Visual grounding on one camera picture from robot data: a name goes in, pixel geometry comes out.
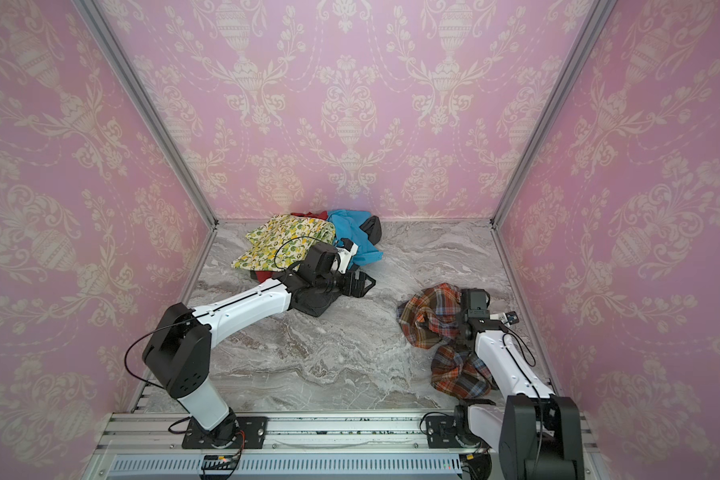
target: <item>marble floor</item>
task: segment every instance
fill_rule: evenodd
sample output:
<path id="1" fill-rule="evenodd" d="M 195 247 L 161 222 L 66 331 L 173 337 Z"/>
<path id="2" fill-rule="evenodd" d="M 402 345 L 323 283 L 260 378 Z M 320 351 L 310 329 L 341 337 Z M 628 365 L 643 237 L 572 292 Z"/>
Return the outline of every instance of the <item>marble floor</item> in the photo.
<path id="1" fill-rule="evenodd" d="M 230 264 L 250 247 L 246 232 L 259 225 L 220 225 L 190 306 L 216 302 L 256 284 L 247 271 Z M 211 378 L 231 408 L 451 408 L 457 403 L 430 386 L 436 348 L 411 346 L 395 321 L 395 307 L 423 288 L 449 282 L 485 289 L 494 312 L 516 310 L 490 226 L 485 220 L 391 221 L 382 228 L 377 247 L 384 258 L 362 268 L 377 281 L 364 298 L 342 296 L 319 318 L 296 310 L 274 315 L 212 351 Z M 535 350 L 523 319 L 515 329 Z M 500 399 L 500 394 L 492 392 L 489 398 Z M 154 389 L 144 411 L 183 409 Z"/>

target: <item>plaid cloth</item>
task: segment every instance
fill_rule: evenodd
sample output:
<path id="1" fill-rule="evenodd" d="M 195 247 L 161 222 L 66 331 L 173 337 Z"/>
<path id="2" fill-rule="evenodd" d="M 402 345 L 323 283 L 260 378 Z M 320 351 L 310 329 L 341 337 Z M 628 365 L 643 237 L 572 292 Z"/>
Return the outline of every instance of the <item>plaid cloth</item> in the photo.
<path id="1" fill-rule="evenodd" d="M 398 307 L 398 322 L 413 345 L 431 348 L 442 340 L 432 359 L 432 387 L 457 398 L 477 398 L 490 391 L 490 370 L 459 342 L 461 289 L 441 283 L 417 293 Z"/>

